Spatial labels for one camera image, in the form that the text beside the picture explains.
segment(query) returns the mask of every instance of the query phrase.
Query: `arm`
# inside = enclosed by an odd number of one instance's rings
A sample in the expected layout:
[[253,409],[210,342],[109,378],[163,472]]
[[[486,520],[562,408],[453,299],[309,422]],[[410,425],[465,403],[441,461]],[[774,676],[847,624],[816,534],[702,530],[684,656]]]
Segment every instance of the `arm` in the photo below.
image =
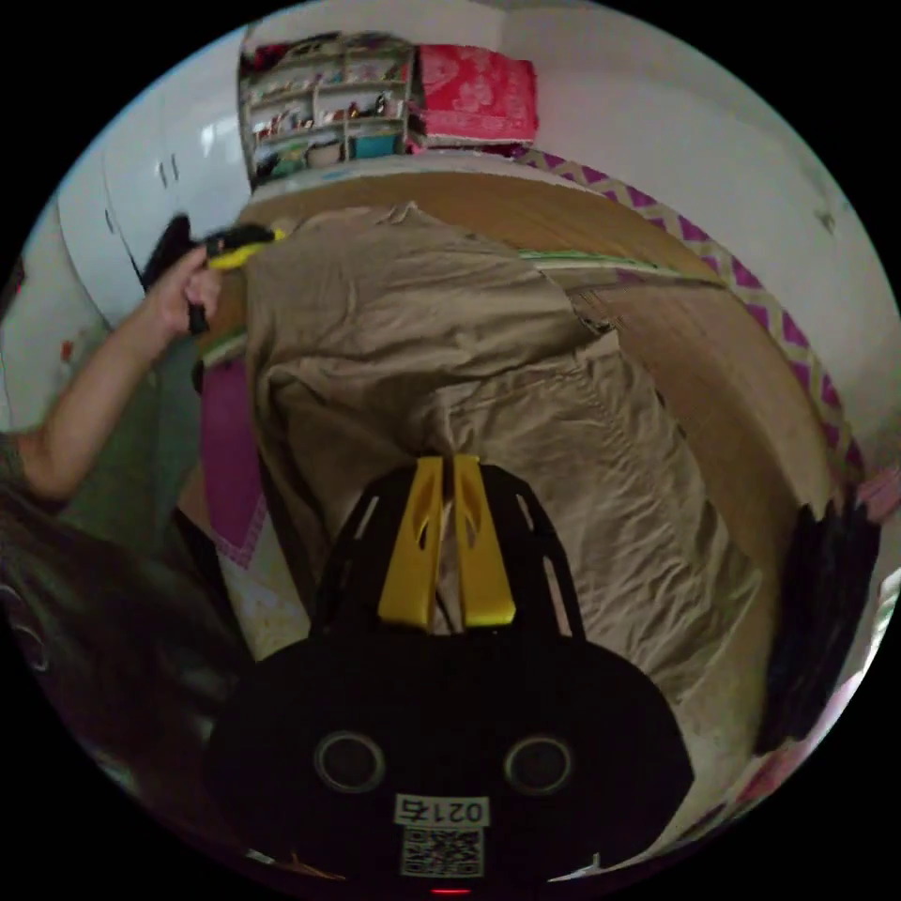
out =
[[154,362],[188,332],[188,301],[216,310],[220,276],[204,268],[203,247],[187,253],[104,342],[37,429],[16,435],[36,496],[68,500],[90,472],[122,411]]

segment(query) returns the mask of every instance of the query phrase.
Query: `pink blanket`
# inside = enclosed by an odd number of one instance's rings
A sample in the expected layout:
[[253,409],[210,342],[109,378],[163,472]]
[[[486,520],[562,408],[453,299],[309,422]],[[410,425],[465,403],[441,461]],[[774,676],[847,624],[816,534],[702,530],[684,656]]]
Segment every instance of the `pink blanket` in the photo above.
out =
[[310,620],[269,516],[241,359],[206,371],[201,457],[222,577],[256,660],[301,641]]
[[420,46],[429,146],[530,144],[538,130],[535,69],[482,47]]

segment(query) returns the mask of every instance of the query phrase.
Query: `number label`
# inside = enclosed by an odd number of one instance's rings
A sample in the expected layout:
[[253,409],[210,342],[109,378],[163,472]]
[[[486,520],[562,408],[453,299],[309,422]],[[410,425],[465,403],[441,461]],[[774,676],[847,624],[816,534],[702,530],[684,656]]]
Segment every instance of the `number label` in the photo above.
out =
[[491,825],[491,816],[487,798],[397,795],[394,822],[427,829],[484,829]]

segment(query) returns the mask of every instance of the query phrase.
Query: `wrinkled fabric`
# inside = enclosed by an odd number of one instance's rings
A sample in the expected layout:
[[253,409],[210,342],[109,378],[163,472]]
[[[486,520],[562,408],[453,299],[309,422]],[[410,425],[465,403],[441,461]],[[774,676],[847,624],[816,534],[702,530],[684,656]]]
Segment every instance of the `wrinkled fabric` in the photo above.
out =
[[250,261],[247,293],[254,426],[305,603],[370,481],[474,453],[547,510],[588,639],[673,702],[697,683],[759,575],[616,332],[586,328],[515,251],[414,205],[313,217]]

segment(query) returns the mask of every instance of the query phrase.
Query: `black handle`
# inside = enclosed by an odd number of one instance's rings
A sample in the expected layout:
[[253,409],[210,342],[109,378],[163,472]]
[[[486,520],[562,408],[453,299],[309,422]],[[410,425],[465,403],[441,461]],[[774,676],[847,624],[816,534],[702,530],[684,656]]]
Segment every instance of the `black handle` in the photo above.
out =
[[192,335],[202,335],[209,331],[206,310],[199,303],[188,304],[188,330]]

